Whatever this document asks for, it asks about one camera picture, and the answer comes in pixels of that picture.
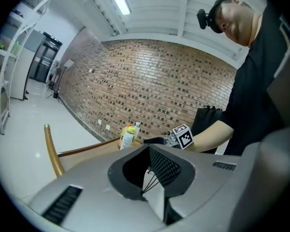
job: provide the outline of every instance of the man's ear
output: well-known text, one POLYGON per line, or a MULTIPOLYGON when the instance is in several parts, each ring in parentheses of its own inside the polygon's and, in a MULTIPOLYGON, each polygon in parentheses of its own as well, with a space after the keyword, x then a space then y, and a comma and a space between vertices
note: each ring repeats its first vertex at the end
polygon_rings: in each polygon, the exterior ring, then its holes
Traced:
POLYGON ((232 2, 234 2, 234 3, 240 3, 239 0, 232 0, 232 2))

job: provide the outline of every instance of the black headband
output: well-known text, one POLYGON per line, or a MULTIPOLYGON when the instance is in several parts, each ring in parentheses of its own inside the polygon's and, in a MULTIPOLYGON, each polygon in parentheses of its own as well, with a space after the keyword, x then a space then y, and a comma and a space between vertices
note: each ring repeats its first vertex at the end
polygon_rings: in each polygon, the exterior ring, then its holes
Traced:
POLYGON ((197 13, 197 18, 199 20, 200 28, 205 29, 210 27, 215 33, 222 33, 219 26, 215 22, 215 12, 216 8, 221 5, 225 0, 217 0, 214 6, 211 8, 208 14, 205 13, 204 9, 200 9, 197 13))

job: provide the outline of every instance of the man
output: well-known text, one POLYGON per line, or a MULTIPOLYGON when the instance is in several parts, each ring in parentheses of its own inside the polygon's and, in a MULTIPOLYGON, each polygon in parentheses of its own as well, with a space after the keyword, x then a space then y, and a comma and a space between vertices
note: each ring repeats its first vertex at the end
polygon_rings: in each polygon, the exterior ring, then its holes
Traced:
POLYGON ((290 45, 290 31, 269 1, 259 14, 240 0, 217 0, 208 16, 204 11, 203 15, 214 32, 224 32, 230 40, 250 49, 236 73, 226 111, 194 136, 189 150, 207 151, 230 139, 225 154, 240 156, 247 145, 283 127, 266 90, 290 45))

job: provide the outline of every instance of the white ceiling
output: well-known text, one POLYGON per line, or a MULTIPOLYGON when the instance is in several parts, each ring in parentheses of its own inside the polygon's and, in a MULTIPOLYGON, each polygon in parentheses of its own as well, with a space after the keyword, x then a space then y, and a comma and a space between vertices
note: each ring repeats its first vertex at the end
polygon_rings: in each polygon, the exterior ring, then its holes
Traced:
MULTIPOLYGON (((153 39, 188 45, 212 54, 235 68, 244 62, 247 47, 210 28, 201 30, 196 13, 209 12, 216 0, 126 0, 131 9, 122 15, 114 0, 56 0, 101 41, 153 39)), ((266 0, 243 0, 262 12, 266 0)))

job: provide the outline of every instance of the glass door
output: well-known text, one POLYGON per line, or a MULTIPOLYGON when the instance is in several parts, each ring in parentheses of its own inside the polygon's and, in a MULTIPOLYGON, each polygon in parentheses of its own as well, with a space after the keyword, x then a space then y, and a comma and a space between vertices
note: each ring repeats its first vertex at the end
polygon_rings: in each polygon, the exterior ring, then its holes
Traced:
POLYGON ((35 73, 37 71, 38 65, 40 63, 40 60, 43 56, 45 49, 46 49, 46 45, 44 45, 44 44, 39 47, 39 49, 35 55, 34 61, 31 64, 29 78, 35 79, 35 73))
POLYGON ((41 56, 41 60, 38 64, 36 73, 35 73, 35 80, 38 82, 46 82, 48 71, 52 65, 52 62, 55 58, 57 51, 53 48, 46 47, 43 55, 41 56))

